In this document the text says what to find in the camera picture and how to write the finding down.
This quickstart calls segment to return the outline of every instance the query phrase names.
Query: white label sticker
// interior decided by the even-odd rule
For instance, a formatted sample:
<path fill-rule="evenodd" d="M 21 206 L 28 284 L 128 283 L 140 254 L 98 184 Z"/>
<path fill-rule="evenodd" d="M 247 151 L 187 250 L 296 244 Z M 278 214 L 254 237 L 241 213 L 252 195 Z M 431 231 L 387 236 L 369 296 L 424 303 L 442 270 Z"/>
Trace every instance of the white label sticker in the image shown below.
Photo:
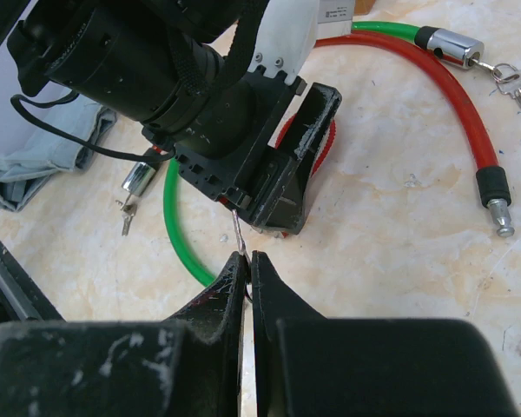
<path fill-rule="evenodd" d="M 353 20 L 355 0 L 320 0 L 319 23 Z"/>

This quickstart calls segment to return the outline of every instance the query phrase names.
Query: beige marble surface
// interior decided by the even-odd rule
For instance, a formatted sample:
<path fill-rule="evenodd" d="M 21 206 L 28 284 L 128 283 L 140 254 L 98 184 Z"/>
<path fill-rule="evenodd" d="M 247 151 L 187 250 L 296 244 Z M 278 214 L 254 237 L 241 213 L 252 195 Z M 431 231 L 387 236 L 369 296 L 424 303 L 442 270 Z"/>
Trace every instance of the beige marble surface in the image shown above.
<path fill-rule="evenodd" d="M 488 62 L 521 68 L 521 0 L 378 0 L 365 18 L 475 36 L 486 43 Z M 229 41 L 223 37 L 219 50 Z M 248 228 L 245 237 L 327 316 L 471 321 L 490 342 L 521 409 L 521 115 L 484 73 L 452 71 L 502 150 L 514 237 L 496 237 L 479 206 L 464 132 L 437 88 L 410 63 L 356 46 L 315 50 L 301 72 L 344 97 L 336 144 L 308 193 L 307 225 L 286 240 Z M 125 119 L 106 145 L 147 148 L 139 125 Z M 0 238 L 68 320 L 158 320 L 201 290 L 163 226 L 164 170 L 129 237 L 121 238 L 114 200 L 123 197 L 119 186 L 131 166 L 98 157 L 84 175 L 57 175 L 21 214 L 0 213 Z M 235 248 L 230 215 L 187 184 L 181 206 L 194 250 L 219 271 Z M 247 314 L 243 415 L 252 416 Z"/>

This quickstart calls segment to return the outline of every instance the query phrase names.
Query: green cable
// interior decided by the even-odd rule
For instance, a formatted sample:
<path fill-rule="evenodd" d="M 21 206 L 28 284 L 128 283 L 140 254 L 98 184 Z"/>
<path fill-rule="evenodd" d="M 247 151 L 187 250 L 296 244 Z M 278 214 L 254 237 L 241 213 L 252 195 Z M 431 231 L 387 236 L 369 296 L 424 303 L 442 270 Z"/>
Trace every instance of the green cable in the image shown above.
<path fill-rule="evenodd" d="M 352 30 L 370 30 L 380 32 L 393 37 L 404 39 L 411 43 L 415 42 L 415 36 L 420 28 L 404 23 L 393 22 L 354 22 Z"/>
<path fill-rule="evenodd" d="M 356 22 L 352 26 L 353 30 L 370 30 L 372 32 L 385 33 L 390 36 L 414 42 L 415 36 L 419 31 L 417 26 L 402 23 L 389 22 Z M 193 251 L 187 245 L 178 219 L 177 212 L 177 183 L 178 183 L 179 164 L 172 160 L 166 174 L 164 182 L 164 222 L 168 236 L 174 247 L 175 254 L 180 258 L 183 266 L 189 273 L 203 286 L 208 287 L 214 282 L 215 276 L 196 258 Z"/>
<path fill-rule="evenodd" d="M 164 222 L 168 236 L 174 247 L 175 254 L 180 258 L 183 266 L 202 285 L 208 287 L 214 282 L 215 277 L 208 272 L 201 262 L 195 257 L 193 251 L 187 245 L 178 221 L 177 212 L 177 178 L 179 163 L 170 161 L 166 181 L 164 182 Z"/>

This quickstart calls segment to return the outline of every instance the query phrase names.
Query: white plastic part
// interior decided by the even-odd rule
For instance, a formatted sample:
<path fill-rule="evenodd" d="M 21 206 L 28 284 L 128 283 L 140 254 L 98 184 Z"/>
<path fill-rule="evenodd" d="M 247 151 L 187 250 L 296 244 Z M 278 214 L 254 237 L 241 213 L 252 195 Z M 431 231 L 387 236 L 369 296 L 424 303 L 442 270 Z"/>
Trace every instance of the white plastic part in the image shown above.
<path fill-rule="evenodd" d="M 284 71 L 293 84 L 317 39 L 351 32 L 354 9 L 355 0 L 270 0 L 247 71 L 262 65 L 267 78 Z"/>
<path fill-rule="evenodd" d="M 287 74 L 291 85 L 314 47 L 320 0 L 270 0 L 260 23 L 249 72 L 259 65 L 264 76 Z"/>

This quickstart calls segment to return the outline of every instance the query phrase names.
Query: gray cloth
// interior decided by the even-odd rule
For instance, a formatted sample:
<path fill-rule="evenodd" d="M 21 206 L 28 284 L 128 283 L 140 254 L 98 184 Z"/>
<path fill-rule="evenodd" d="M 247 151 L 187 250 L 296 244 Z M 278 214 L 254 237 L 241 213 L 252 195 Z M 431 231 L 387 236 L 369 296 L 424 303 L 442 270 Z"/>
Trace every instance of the gray cloth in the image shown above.
<path fill-rule="evenodd" d="M 52 108 L 44 121 L 73 136 L 98 144 L 116 122 L 116 113 L 79 96 Z M 0 208 L 20 211 L 56 172 L 85 170 L 94 152 L 36 129 L 23 149 L 0 155 Z"/>

